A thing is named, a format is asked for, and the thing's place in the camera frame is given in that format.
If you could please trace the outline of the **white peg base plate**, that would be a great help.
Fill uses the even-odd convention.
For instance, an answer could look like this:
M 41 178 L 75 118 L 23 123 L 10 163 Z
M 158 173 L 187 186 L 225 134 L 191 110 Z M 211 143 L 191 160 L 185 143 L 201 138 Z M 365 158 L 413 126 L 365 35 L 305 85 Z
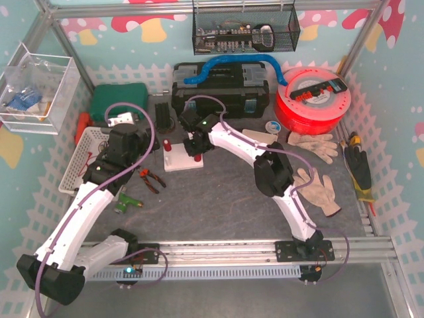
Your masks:
M 203 158 L 196 162 L 194 157 L 188 156 L 182 143 L 172 144 L 172 150 L 166 152 L 163 147 L 164 170 L 166 172 L 175 172 L 180 170 L 189 170 L 203 167 Z

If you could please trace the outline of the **white parts tray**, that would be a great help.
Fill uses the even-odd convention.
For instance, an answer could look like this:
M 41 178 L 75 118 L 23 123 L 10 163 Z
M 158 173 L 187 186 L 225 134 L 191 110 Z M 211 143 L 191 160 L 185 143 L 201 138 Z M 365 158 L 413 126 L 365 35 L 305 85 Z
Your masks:
M 242 134 L 248 138 L 256 140 L 259 143 L 271 145 L 278 140 L 278 136 L 267 132 L 258 132 L 249 129 L 243 129 Z

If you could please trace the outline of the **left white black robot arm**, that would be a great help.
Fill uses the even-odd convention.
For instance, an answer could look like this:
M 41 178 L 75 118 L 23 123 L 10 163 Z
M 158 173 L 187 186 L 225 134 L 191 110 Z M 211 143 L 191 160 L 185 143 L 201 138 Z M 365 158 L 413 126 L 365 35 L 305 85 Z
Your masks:
M 89 277 L 137 251 L 136 235 L 117 229 L 88 252 L 79 252 L 106 206 L 158 147 L 153 128 L 142 130 L 125 123 L 111 129 L 107 146 L 87 168 L 72 205 L 54 232 L 34 254 L 18 259 L 17 270 L 30 289 L 69 305 Z

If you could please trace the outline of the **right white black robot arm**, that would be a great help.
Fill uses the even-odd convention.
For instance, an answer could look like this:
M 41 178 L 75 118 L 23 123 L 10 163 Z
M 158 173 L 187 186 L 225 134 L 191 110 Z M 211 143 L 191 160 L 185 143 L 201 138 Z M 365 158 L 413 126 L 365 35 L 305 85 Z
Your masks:
M 294 187 L 293 168 L 279 142 L 258 142 L 236 131 L 222 118 L 208 115 L 202 119 L 193 109 L 178 117 L 182 128 L 191 136 L 184 139 L 189 156 L 222 148 L 247 162 L 254 170 L 258 190 L 273 199 L 288 222 L 297 253 L 303 258 L 313 254 L 323 241 Z

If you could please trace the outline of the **brown tape roll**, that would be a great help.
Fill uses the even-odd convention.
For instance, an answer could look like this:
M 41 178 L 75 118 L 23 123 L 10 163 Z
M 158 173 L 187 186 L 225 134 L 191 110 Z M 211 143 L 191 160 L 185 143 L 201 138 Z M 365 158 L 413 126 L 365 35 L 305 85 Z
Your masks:
M 169 117 L 168 120 L 161 120 L 161 121 L 156 121 L 154 123 L 155 129 L 158 133 L 160 134 L 168 134 L 171 133 L 175 127 L 175 120 L 173 120 L 173 118 Z

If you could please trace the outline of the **black aluminium extrusion piece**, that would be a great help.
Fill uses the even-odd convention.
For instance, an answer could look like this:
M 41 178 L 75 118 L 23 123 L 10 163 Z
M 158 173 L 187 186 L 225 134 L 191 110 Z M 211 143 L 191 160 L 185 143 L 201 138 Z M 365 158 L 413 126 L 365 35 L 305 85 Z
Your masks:
M 155 104 L 156 129 L 168 130 L 171 127 L 170 112 L 167 103 Z

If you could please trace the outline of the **white perforated basket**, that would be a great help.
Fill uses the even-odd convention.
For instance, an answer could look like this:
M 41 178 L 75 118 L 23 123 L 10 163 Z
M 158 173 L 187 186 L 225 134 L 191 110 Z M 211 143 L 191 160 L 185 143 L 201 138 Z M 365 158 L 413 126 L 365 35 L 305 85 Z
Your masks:
M 74 196 L 82 181 L 88 166 L 106 147 L 109 135 L 99 127 L 87 127 L 72 154 L 70 163 L 58 187 L 59 192 Z

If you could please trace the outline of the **green plastic case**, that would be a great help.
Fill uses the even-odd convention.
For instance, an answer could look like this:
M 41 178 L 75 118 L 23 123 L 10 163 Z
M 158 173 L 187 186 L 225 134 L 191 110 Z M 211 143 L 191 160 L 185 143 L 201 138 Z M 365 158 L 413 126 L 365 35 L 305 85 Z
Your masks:
M 107 108 L 120 102 L 132 103 L 146 109 L 148 105 L 146 85 L 144 83 L 98 85 L 94 89 L 89 106 L 90 119 L 95 122 L 104 121 Z

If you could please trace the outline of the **black toolbox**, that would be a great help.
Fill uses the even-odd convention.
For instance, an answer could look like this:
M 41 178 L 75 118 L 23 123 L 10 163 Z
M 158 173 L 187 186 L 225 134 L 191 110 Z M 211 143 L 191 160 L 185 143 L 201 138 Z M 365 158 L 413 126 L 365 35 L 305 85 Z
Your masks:
M 174 66 L 171 105 L 179 116 L 186 101 L 195 95 L 208 95 L 226 106 L 226 119 L 261 118 L 270 102 L 266 67 L 262 62 L 217 64 L 199 84 L 185 84 L 197 76 L 203 62 L 183 62 Z

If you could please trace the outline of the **clear acrylic box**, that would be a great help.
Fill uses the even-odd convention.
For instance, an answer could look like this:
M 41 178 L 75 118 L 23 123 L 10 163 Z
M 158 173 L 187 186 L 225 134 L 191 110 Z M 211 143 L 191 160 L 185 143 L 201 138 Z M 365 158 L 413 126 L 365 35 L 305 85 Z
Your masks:
M 1 123 L 13 133 L 57 135 L 80 83 L 72 57 L 31 53 L 3 72 Z

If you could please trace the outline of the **blue white gloves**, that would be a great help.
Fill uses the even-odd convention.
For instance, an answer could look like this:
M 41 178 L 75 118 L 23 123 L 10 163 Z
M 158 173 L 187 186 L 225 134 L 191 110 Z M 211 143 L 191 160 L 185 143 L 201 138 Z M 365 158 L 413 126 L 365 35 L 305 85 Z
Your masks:
M 20 111 L 24 113 L 40 114 L 39 103 L 42 101 L 42 94 L 37 89 L 26 87 L 24 90 L 14 94 L 13 98 L 6 105 L 8 111 Z

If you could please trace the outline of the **white work glove upper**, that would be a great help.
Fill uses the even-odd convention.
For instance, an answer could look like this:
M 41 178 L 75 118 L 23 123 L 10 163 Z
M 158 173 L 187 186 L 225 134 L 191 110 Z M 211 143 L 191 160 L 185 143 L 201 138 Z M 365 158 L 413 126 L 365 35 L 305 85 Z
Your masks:
M 338 156 L 337 144 L 333 142 L 332 134 L 302 135 L 291 132 L 288 144 L 314 153 L 326 164 L 332 164 L 333 158 Z

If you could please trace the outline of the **white work glove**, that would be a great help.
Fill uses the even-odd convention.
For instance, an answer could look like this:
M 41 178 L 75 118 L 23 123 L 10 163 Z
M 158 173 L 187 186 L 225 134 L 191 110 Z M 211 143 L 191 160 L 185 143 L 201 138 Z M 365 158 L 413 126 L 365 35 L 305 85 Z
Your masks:
M 333 142 L 332 134 L 302 135 L 291 132 L 288 144 L 314 153 L 326 164 L 332 164 L 333 158 L 338 156 L 337 144 Z
M 326 217 L 332 217 L 341 210 L 341 207 L 335 202 L 333 183 L 328 175 L 322 175 L 320 178 L 317 169 L 314 168 L 313 180 L 307 185 L 311 178 L 303 168 L 299 168 L 297 175 L 293 178 L 296 191 L 309 203 L 321 208 Z

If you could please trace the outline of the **red filament spool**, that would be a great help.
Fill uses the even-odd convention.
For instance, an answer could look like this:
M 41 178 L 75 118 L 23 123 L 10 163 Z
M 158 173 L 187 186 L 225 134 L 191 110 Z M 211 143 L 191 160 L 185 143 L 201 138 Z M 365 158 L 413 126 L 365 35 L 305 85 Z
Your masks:
M 343 80 L 330 70 L 313 66 L 297 67 L 287 71 L 284 77 L 288 84 L 278 86 L 274 112 L 277 120 L 290 131 L 310 135 L 328 133 L 350 107 L 349 88 L 338 94 L 325 91 L 319 97 L 300 102 L 290 98 L 290 93 L 295 90 L 335 78 Z

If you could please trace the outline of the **white work glove lower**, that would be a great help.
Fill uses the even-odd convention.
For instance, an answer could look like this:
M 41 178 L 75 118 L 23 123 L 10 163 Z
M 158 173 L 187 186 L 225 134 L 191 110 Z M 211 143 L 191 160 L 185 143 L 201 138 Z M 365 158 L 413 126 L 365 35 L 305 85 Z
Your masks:
M 333 183 L 328 175 L 322 175 L 320 178 L 317 169 L 314 168 L 313 180 L 307 185 L 311 178 L 303 168 L 299 168 L 297 175 L 293 178 L 296 191 L 309 203 L 321 208 L 326 217 L 332 217 L 341 210 L 341 207 L 335 202 Z

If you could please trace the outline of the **black red connector strip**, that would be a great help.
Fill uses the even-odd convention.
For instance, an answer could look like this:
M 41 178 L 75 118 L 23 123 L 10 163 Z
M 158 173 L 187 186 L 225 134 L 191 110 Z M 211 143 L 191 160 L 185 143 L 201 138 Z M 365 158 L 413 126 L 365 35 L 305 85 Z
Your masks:
M 334 94 L 342 93 L 347 90 L 347 86 L 340 78 L 323 81 L 302 89 L 295 90 L 290 93 L 290 98 L 295 101 L 303 101 L 313 97 L 319 97 L 325 91 L 333 92 Z

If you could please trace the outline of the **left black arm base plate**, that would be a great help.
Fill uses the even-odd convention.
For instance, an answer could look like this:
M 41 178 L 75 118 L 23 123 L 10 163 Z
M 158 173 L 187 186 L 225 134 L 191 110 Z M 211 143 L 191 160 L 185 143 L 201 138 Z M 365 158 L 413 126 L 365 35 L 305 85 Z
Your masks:
M 159 253 L 157 250 L 160 249 L 158 243 L 139 243 L 136 250 L 130 249 L 126 256 L 126 259 L 120 259 L 112 262 L 113 265 L 118 264 L 131 264 L 131 265 L 152 265 L 158 264 Z

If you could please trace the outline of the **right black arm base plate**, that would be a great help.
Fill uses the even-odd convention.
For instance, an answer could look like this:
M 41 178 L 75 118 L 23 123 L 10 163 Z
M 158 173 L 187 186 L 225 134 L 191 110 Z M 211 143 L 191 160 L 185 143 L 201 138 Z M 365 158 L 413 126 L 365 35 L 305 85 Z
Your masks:
M 300 252 L 292 240 L 281 240 L 274 243 L 277 262 L 316 262 L 334 261 L 335 253 L 332 242 L 324 240 L 317 248 L 309 252 Z

